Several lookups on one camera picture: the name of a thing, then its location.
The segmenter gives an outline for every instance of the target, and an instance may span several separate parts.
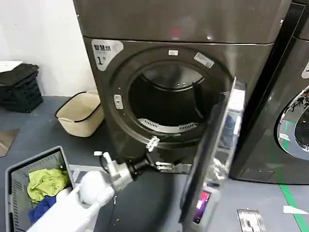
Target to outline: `clothing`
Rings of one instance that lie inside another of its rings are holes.
[[[45,196],[56,196],[70,182],[67,171],[42,169],[29,173],[28,195],[33,203],[38,203]]]
[[[38,203],[38,205],[34,209],[30,209],[28,212],[28,216],[32,223],[42,217],[47,210],[49,210],[56,203],[56,197],[45,196],[45,198]]]

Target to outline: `open dryer door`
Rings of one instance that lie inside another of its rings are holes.
[[[245,88],[235,77],[230,93],[212,110],[183,189],[179,220],[183,232],[204,232],[209,225],[234,156],[244,101]]]

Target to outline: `beige basket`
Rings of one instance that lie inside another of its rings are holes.
[[[104,112],[97,93],[81,92],[58,109],[56,118],[67,133],[89,137],[102,123]]]

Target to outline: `washing machine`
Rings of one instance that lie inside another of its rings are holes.
[[[292,3],[252,96],[230,176],[309,184],[309,1]]]
[[[159,159],[188,173],[235,77],[250,98],[290,3],[75,0],[118,160],[158,138]]]

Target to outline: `label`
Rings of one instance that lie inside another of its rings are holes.
[[[200,62],[201,64],[205,65],[207,68],[211,68],[214,64],[214,62],[209,59],[208,57],[204,56],[202,53],[198,52],[194,59],[198,62]]]
[[[124,49],[118,40],[92,40],[91,46],[97,68],[101,71],[105,71],[111,60]]]
[[[178,50],[169,50],[169,56],[178,56]]]
[[[291,141],[287,134],[279,133],[279,138],[284,139],[286,141]]]
[[[303,70],[301,77],[304,78],[304,79],[309,78],[309,61],[308,61],[308,64],[306,65],[305,69]]]

